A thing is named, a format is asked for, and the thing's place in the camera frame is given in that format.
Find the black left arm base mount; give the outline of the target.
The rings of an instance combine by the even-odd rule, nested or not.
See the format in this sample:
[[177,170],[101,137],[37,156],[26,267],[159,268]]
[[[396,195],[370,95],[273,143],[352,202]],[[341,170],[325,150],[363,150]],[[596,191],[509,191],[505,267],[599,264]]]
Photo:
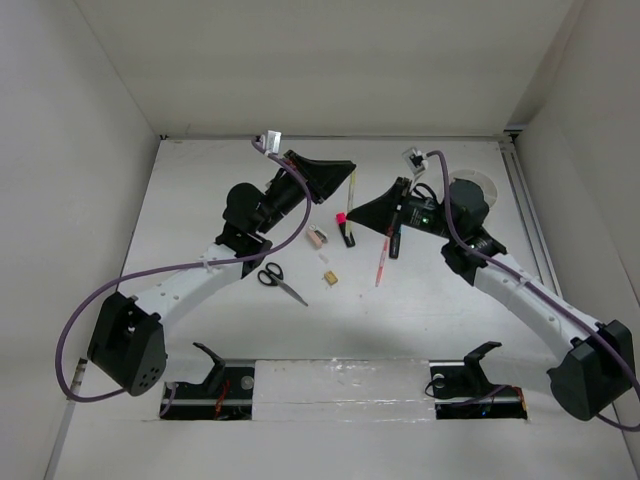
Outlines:
[[225,360],[195,342],[188,355],[169,358],[159,418],[170,421],[252,419],[256,362]]

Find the yellow pen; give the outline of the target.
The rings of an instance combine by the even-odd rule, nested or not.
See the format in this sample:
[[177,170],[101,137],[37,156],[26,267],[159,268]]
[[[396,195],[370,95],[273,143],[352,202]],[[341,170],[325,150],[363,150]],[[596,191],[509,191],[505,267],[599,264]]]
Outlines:
[[[346,216],[352,211],[354,206],[354,194],[356,186],[356,171],[352,171],[349,178],[348,200],[346,208]],[[352,224],[348,219],[346,220],[346,236],[348,239],[352,238]]]

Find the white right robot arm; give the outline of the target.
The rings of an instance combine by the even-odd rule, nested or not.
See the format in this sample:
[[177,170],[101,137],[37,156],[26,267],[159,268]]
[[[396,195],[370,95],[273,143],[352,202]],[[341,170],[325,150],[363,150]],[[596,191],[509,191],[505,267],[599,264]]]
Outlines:
[[470,286],[503,305],[549,348],[549,368],[482,359],[496,348],[487,342],[468,354],[462,381],[482,395],[501,384],[552,396],[571,416],[588,421],[629,390],[638,390],[633,339],[621,322],[602,323],[570,306],[527,273],[483,223],[489,204],[480,185],[457,178],[441,200],[421,195],[398,178],[380,197],[347,215],[348,220],[392,237],[410,227],[446,239],[446,265]]

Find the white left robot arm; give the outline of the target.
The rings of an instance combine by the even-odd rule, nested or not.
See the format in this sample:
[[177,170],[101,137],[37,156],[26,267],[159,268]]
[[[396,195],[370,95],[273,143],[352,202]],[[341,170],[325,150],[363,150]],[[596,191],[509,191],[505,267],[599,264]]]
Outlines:
[[103,301],[87,355],[127,394],[140,396],[158,382],[186,382],[201,396],[216,394],[221,360],[191,367],[172,358],[168,333],[205,300],[260,269],[279,249],[265,234],[299,204],[323,203],[356,168],[349,160],[311,160],[292,150],[267,155],[279,166],[267,189],[246,182],[230,189],[222,232],[198,261],[168,269],[168,278],[143,292],[116,291]]

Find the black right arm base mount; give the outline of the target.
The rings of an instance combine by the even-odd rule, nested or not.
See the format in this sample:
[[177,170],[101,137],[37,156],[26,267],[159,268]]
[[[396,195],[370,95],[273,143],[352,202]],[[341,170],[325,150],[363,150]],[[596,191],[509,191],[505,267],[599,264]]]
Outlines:
[[429,362],[430,379],[424,394],[434,400],[437,420],[528,419],[522,390],[493,384],[482,370],[484,357],[501,346],[489,341],[462,360]]

